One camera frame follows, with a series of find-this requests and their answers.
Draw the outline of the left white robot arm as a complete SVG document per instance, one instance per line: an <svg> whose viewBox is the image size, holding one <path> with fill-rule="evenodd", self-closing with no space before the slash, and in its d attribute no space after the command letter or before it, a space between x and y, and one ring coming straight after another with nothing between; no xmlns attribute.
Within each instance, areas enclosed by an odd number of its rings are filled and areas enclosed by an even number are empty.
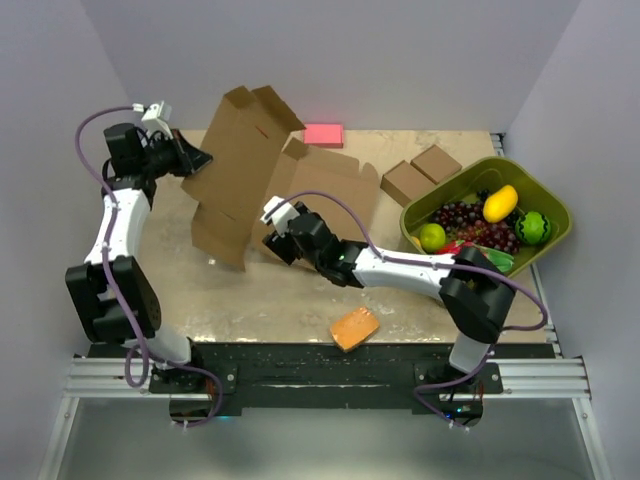
<svg viewBox="0 0 640 480"><path fill-rule="evenodd" d="M104 138L110 157L100 174L103 217L90 253L67 269L67 289L92 343L165 360L165 367L143 370L166 386L196 392L207 383L207 368L192 340L163 326L160 301L136 257L158 179L189 177L212 158L162 120L116 124Z"/></svg>

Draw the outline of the large brown cardboard box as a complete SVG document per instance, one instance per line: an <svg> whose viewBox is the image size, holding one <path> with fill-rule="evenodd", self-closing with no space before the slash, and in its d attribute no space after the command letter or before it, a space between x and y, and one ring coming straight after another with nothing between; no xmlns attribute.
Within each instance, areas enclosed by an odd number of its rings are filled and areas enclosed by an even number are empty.
<svg viewBox="0 0 640 480"><path fill-rule="evenodd" d="M273 197L298 200L319 213L338 237L360 240L371 226L380 186L375 167L294 138L303 124L270 86L228 91L201 142L213 161L186 178L198 205L194 247L244 269L248 247L266 253L260 217Z"/></svg>

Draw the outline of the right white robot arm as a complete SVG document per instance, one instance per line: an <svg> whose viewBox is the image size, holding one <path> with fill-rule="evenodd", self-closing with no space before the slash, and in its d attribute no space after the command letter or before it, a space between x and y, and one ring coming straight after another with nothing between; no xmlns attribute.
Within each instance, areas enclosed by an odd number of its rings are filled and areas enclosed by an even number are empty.
<svg viewBox="0 0 640 480"><path fill-rule="evenodd" d="M263 244L288 265L304 260L340 287L388 287L439 299L458 336L448 365L432 373L430 381L436 389L459 393L480 382L481 363L498 340L515 289L479 250L420 256L344 240L304 203L278 196L263 207L260 221L273 228Z"/></svg>

